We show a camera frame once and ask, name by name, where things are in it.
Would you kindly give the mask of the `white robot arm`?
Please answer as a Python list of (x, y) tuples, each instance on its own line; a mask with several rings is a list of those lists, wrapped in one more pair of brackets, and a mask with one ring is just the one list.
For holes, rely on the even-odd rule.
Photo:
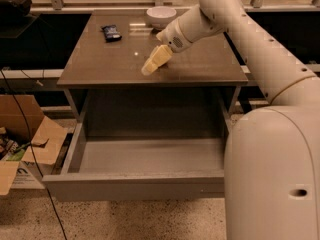
[(320, 240), (320, 78), (247, 15), (240, 0), (199, 0), (158, 34), (150, 75), (226, 32), (266, 98), (242, 116), (224, 155), (227, 240)]

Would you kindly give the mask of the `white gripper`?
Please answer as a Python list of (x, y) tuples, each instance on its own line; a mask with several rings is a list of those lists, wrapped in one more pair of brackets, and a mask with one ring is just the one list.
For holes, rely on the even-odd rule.
[(173, 52), (180, 53), (192, 45), (183, 34), (179, 19), (170, 22), (156, 37), (163, 45), (156, 46), (152, 50), (141, 69), (143, 75), (151, 75), (171, 59)]

